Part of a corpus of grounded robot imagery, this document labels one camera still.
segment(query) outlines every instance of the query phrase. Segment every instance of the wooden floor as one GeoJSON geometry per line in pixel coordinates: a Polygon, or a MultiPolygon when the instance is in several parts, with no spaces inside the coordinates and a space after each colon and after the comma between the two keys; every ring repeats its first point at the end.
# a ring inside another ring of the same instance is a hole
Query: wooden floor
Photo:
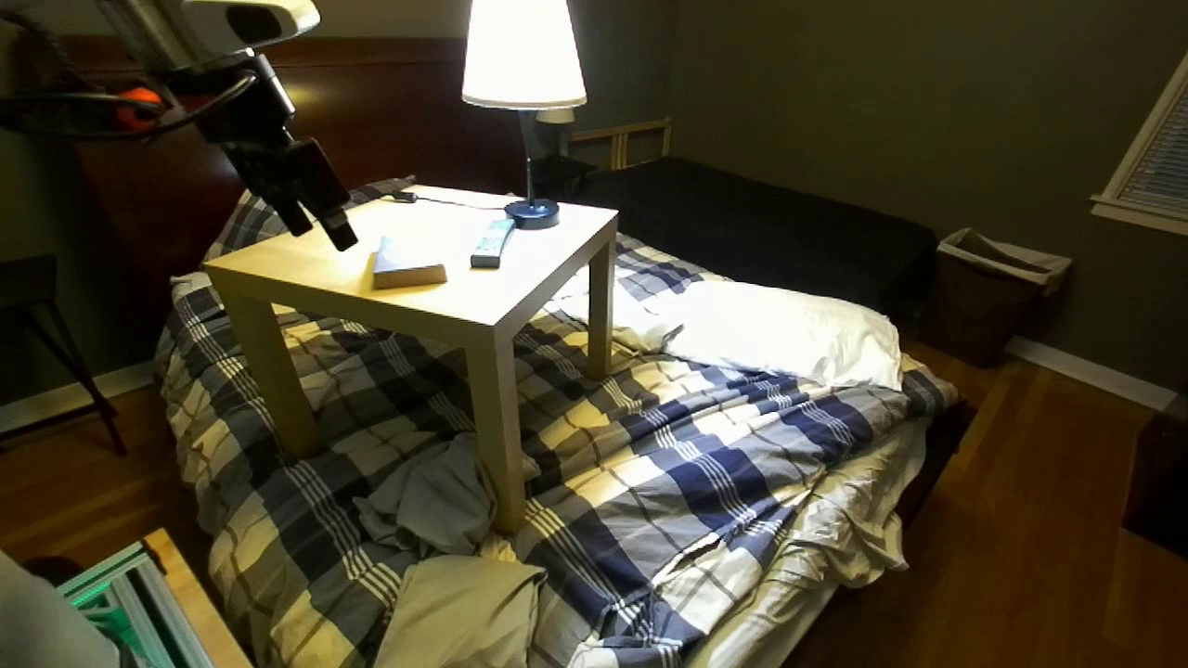
{"type": "MultiPolygon", "coordinates": [[[[792,663],[1188,663],[1188,560],[1120,529],[1134,444],[1150,410],[1031,365],[978,372],[920,356],[980,415],[920,512],[914,566],[839,596],[792,663]]],[[[96,415],[0,438],[0,548],[91,564],[170,528],[201,560],[155,397],[114,403],[130,457],[96,415]]]]}

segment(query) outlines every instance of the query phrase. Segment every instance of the baseboard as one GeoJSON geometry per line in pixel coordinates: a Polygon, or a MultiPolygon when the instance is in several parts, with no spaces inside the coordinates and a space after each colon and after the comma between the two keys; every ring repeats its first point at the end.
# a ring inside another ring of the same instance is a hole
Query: baseboard
{"type": "Polygon", "coordinates": [[[1113,397],[1138,399],[1138,403],[1156,409],[1156,410],[1164,410],[1177,397],[1166,386],[1143,381],[1138,376],[1120,376],[1117,368],[1103,368],[1097,358],[1050,347],[1050,346],[1031,342],[1031,339],[1010,339],[1006,352],[1015,352],[1015,356],[1023,356],[1023,358],[1028,358],[1036,368],[1050,368],[1058,376],[1068,376],[1068,377],[1076,377],[1084,386],[1108,388],[1113,397]]]}
{"type": "MultiPolygon", "coordinates": [[[[119,397],[130,388],[140,388],[154,381],[154,365],[134,365],[134,368],[114,368],[108,376],[96,376],[96,386],[106,397],[119,397]]],[[[46,423],[54,415],[66,415],[91,403],[91,392],[83,381],[70,386],[56,386],[13,403],[0,403],[0,435],[29,428],[29,423],[46,423]]]]}

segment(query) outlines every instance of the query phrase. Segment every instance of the lamp base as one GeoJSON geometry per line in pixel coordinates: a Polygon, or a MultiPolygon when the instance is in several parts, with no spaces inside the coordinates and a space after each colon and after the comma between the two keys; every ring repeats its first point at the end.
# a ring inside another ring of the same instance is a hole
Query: lamp base
{"type": "Polygon", "coordinates": [[[528,196],[528,201],[513,201],[505,203],[505,215],[515,219],[515,227],[552,227],[558,224],[558,201],[546,196],[528,196]]]}

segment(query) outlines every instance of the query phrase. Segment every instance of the table lamp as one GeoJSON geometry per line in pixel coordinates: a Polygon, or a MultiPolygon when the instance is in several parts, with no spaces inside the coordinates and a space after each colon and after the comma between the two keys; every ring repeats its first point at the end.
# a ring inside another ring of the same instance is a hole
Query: table lamp
{"type": "MultiPolygon", "coordinates": [[[[473,0],[468,58],[461,101],[476,109],[535,111],[573,118],[586,105],[568,0],[473,0]]],[[[550,227],[558,201],[533,188],[533,143],[524,138],[524,201],[513,201],[515,227],[550,227]]]]}

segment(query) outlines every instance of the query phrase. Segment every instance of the pillow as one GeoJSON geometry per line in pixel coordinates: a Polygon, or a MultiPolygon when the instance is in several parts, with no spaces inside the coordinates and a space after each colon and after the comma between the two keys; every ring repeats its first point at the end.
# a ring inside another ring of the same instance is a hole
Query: pillow
{"type": "Polygon", "coordinates": [[[898,386],[898,330],[888,315],[753,283],[690,283],[679,298],[672,356],[789,372],[806,388],[852,381],[898,386]]]}

